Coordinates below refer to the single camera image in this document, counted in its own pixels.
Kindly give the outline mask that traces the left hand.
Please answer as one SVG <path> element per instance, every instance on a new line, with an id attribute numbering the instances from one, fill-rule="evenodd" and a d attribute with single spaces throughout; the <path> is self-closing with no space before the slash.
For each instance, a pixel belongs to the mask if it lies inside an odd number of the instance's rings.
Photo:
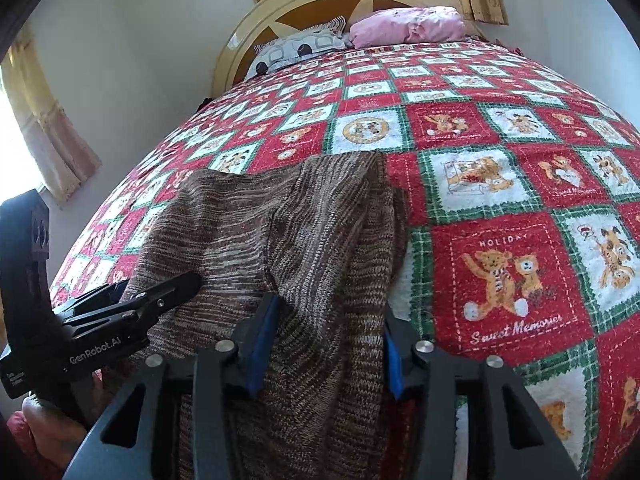
<path id="1" fill-rule="evenodd" d="M 38 452 L 65 470 L 88 430 L 35 393 L 29 393 L 23 400 L 22 411 L 32 430 Z"/>

